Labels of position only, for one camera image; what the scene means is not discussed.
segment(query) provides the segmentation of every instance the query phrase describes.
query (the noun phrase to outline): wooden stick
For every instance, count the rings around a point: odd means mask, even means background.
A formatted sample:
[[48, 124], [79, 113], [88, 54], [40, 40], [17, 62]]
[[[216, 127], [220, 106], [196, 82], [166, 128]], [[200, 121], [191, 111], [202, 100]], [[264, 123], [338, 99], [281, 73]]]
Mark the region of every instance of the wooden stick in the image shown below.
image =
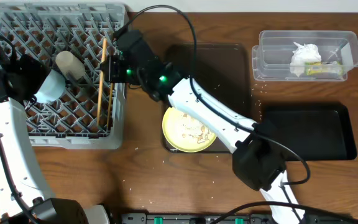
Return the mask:
[[[103, 39], [103, 50], [102, 50], [102, 60], [101, 62], [104, 62], [106, 59], [106, 50], [107, 50], [107, 39]], [[99, 126], [99, 120], [100, 120], [100, 109], [102, 106], [102, 94], [103, 94], [103, 82], [104, 82], [104, 73], [103, 71], [100, 71], [99, 76], [99, 97], [98, 97], [98, 116], [96, 117], [96, 123]]]
[[106, 130], [109, 131], [109, 120], [110, 120], [110, 109], [111, 109], [111, 97], [112, 97], [112, 86], [114, 83], [110, 83], [110, 97], [109, 97], [109, 108], [107, 112], [107, 128]]

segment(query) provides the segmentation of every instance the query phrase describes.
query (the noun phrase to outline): clear plastic container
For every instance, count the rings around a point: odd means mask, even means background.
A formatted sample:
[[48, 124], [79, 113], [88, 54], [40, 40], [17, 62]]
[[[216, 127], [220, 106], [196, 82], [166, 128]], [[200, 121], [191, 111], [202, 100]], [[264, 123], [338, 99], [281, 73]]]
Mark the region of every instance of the clear plastic container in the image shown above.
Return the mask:
[[[321, 64], [291, 66], [294, 42], [317, 45]], [[354, 67], [358, 67], [358, 40], [351, 31], [265, 30], [259, 35], [259, 46], [252, 48], [256, 80], [339, 82]], [[303, 73], [298, 77], [293, 69]]]

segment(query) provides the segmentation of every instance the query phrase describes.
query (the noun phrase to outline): yellow plate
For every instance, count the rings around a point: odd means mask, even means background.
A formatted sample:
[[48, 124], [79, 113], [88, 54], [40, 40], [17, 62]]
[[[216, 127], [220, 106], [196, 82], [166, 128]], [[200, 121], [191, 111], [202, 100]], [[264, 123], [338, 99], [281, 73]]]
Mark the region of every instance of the yellow plate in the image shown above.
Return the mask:
[[196, 128], [192, 131], [187, 131], [188, 129], [183, 128], [182, 126], [184, 126], [186, 122], [189, 125], [193, 125], [193, 127], [198, 127], [197, 122], [199, 121], [194, 121], [193, 118], [187, 114], [174, 108], [168, 108], [162, 119], [162, 132], [164, 133], [167, 141], [176, 149], [183, 152], [199, 152], [206, 149], [215, 141], [216, 135], [209, 131], [205, 126], [203, 129], [206, 132], [209, 132], [209, 134], [202, 135], [200, 137], [201, 139], [197, 139], [189, 134], [186, 134], [197, 133], [197, 131], [194, 131]]

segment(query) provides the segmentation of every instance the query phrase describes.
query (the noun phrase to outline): plate with food residue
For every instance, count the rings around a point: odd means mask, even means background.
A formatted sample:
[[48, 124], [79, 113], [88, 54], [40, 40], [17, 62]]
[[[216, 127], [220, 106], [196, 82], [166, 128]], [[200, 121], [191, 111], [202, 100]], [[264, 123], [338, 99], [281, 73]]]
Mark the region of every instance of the plate with food residue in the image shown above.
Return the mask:
[[174, 108], [166, 110], [162, 131], [167, 141], [183, 152], [199, 152], [216, 139], [216, 135], [201, 122]]

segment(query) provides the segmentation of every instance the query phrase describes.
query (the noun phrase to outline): wood grain tabletop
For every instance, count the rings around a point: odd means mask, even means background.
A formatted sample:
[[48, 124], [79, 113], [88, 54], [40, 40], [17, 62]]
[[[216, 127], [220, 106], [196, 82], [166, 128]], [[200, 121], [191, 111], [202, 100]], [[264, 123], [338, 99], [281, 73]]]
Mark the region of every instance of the wood grain tabletop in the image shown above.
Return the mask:
[[[199, 42], [241, 44], [248, 58], [263, 30], [351, 30], [358, 38], [358, 14], [191, 13], [189, 17]], [[186, 22], [174, 13], [146, 13], [134, 27], [160, 56], [172, 44], [191, 42]], [[260, 83], [252, 77], [250, 81]], [[349, 72], [345, 82], [269, 82], [263, 93], [261, 86], [254, 87], [252, 100], [262, 104], [340, 101], [349, 110], [358, 151], [358, 68]], [[224, 213], [263, 200], [233, 174], [230, 155], [167, 152], [160, 139], [161, 104], [142, 90], [128, 90], [125, 111], [124, 143], [117, 150], [35, 147], [41, 170], [57, 197], [75, 199], [83, 207], [105, 202], [117, 210], [158, 213]], [[358, 218], [358, 156], [354, 161], [308, 164], [310, 181], [292, 187], [298, 201]], [[304, 177], [300, 162], [287, 165], [291, 180]]]

